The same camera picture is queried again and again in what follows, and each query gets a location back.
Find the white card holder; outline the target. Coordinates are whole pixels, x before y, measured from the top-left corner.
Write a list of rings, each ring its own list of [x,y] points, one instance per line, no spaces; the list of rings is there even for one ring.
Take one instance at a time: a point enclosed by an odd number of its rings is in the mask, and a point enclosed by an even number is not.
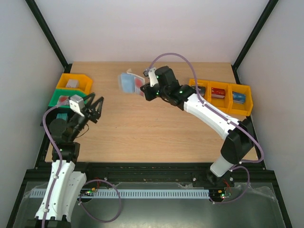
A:
[[[135,76],[137,76],[137,74],[134,74],[131,69],[128,69],[126,72],[121,73],[118,76],[119,89],[124,93],[136,94],[134,91]]]

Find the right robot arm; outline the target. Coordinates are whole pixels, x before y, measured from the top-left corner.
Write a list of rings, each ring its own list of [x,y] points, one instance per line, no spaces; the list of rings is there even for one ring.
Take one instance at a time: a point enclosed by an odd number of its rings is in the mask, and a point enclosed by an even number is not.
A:
[[[220,156],[210,166],[208,183],[218,186],[224,174],[245,157],[253,148],[252,124],[240,121],[222,112],[189,85],[180,85],[174,72],[168,66],[150,68],[144,71],[149,82],[141,86],[147,101],[159,97],[163,101],[199,118],[211,127],[224,141]]]

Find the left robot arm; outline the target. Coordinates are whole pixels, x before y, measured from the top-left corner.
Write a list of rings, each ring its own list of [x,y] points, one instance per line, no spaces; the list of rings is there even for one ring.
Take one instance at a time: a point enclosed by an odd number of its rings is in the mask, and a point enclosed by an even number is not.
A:
[[[88,122],[97,123],[101,117],[104,97],[95,99],[95,93],[85,97],[73,95],[49,108],[42,124],[53,146],[51,173],[44,198],[34,219],[27,220],[27,228],[69,228],[74,205],[86,182],[86,174],[75,171],[80,144],[75,142]],[[74,112],[70,119],[56,118],[47,124],[47,115],[68,105]]]

